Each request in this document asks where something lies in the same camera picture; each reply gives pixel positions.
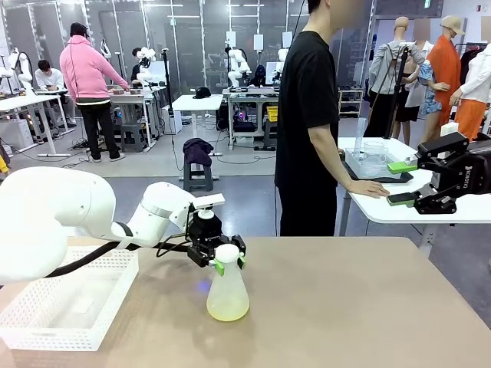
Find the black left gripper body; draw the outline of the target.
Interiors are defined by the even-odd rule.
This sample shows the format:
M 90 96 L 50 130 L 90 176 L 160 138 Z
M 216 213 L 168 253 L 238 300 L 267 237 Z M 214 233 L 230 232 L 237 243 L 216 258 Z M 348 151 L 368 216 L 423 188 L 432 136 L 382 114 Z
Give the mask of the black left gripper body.
M 189 223 L 189 239 L 199 252 L 214 252 L 220 245 L 229 243 L 229 238 L 222 233 L 222 222 L 215 214 L 204 218 L 194 214 Z

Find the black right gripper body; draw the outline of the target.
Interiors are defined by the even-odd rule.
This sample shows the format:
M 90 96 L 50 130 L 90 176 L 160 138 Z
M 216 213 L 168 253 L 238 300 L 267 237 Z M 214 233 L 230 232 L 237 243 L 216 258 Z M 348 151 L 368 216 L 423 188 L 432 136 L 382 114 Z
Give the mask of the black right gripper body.
M 455 161 L 459 172 L 456 197 L 490 194 L 490 147 L 470 146 Z

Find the person's right hand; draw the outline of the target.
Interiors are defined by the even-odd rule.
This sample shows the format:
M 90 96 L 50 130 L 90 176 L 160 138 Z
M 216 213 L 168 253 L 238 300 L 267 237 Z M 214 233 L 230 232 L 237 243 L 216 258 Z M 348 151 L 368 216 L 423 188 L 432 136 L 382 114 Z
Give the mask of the person's right hand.
M 390 193 L 379 183 L 367 180 L 352 180 L 346 186 L 350 193 L 369 196 L 371 198 L 387 197 Z

